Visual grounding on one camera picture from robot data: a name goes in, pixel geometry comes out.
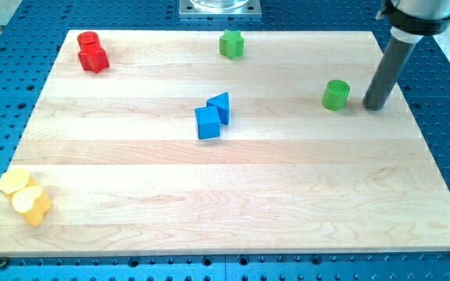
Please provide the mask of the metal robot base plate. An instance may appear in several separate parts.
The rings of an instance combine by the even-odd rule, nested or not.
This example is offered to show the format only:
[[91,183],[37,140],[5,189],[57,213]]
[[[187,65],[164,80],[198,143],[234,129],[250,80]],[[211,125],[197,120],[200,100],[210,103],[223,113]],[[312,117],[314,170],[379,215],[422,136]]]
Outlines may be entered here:
[[178,12],[183,18],[260,18],[260,0],[180,0]]

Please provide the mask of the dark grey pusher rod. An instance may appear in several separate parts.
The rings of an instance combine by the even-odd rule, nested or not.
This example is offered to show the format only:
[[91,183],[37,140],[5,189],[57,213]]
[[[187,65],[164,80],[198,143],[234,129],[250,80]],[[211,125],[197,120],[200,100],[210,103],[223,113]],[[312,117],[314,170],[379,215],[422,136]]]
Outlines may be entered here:
[[415,43],[406,43],[395,37],[389,40],[362,100],[365,108],[372,111],[379,111],[385,106],[393,87],[415,47]]

